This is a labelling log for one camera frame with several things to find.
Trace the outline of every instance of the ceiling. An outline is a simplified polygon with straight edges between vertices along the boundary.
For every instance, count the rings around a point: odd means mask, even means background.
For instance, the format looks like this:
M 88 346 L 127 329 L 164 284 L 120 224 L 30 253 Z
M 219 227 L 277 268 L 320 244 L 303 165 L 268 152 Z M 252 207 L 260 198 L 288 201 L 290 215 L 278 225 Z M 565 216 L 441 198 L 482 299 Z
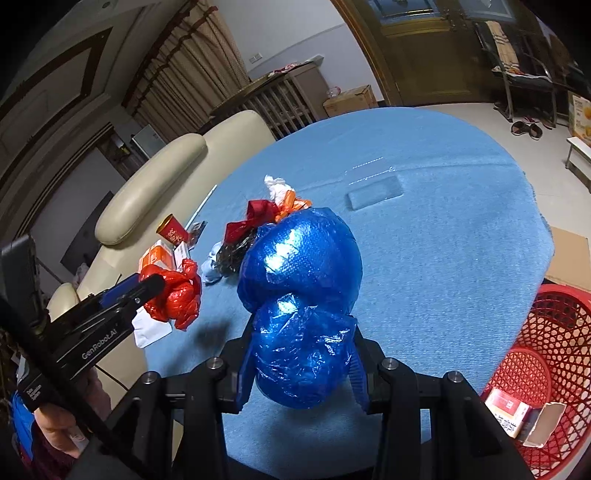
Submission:
M 82 0 L 37 43 L 0 103 L 0 221 L 6 227 L 59 166 L 56 145 L 121 102 L 184 0 Z

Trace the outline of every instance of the round table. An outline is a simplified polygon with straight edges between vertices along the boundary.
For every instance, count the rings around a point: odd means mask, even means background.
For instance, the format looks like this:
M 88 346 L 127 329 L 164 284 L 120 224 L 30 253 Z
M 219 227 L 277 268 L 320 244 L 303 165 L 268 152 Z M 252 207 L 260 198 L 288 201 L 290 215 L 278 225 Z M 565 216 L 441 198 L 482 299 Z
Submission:
M 482 391 L 553 254 L 549 228 L 513 158 L 477 128 L 426 109 L 378 108 L 315 123 L 217 187 L 198 217 L 209 222 L 191 252 L 199 264 L 226 223 L 244 219 L 248 200 L 268 198 L 266 174 L 285 178 L 351 228 L 363 261 L 352 314 L 364 337 L 415 372 L 456 369 Z M 378 202 L 383 191 L 392 198 Z M 237 282 L 204 287 L 201 314 L 187 332 L 175 330 L 145 349 L 149 369 L 188 372 L 240 336 L 249 313 Z M 373 465 L 380 421 L 355 403 L 348 382 L 311 410 L 283 407 L 254 386 L 241 414 L 223 417 L 229 456 L 280 479 Z M 428 438 L 427 418 L 423 430 Z

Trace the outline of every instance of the white straw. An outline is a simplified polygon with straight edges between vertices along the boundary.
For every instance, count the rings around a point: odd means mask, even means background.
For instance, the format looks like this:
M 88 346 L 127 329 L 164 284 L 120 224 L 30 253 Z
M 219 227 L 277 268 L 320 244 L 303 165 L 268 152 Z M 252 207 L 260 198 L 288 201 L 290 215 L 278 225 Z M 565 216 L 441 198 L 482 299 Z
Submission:
M 205 205 L 205 202 L 209 200 L 209 197 L 212 195 L 213 191 L 217 188 L 217 184 L 215 184 L 213 186 L 213 188 L 211 190 L 209 190 L 209 193 L 207 194 L 207 196 L 203 199 L 203 201 L 201 202 L 201 205 L 199 205 L 199 207 L 197 207 L 197 210 L 195 210 L 195 213 L 193 214 L 193 216 L 191 217 L 191 219 L 188 221 L 187 225 L 185 225 L 185 230 L 189 230 L 189 227 L 191 227 L 191 225 L 193 224 L 193 220 L 195 220 L 195 217 L 197 215 L 199 215 L 199 212 L 201 212 L 201 209 L 203 208 L 203 205 Z

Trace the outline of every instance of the red plastic basket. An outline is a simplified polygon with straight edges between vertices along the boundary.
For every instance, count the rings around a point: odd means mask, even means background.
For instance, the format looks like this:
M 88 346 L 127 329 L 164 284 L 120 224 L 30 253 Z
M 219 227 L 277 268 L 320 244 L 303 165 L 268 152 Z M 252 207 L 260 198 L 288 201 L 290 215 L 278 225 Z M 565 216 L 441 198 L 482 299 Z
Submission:
M 542 285 L 513 348 L 483 393 L 499 387 L 533 407 L 566 404 L 541 449 L 519 451 L 536 478 L 549 480 L 568 464 L 591 433 L 591 295 Z

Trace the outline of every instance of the tiled floor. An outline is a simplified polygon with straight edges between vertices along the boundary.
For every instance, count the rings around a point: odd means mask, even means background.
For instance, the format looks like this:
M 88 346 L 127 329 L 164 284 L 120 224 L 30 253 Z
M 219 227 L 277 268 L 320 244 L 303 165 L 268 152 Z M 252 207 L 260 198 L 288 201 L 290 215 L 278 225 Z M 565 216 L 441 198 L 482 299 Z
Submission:
M 429 110 L 448 113 L 480 128 L 517 161 L 534 187 L 538 207 L 552 226 L 591 238 L 591 194 L 564 168 L 569 154 L 567 127 L 543 130 L 538 141 L 529 135 L 511 134 L 511 124 L 488 103 L 431 105 Z

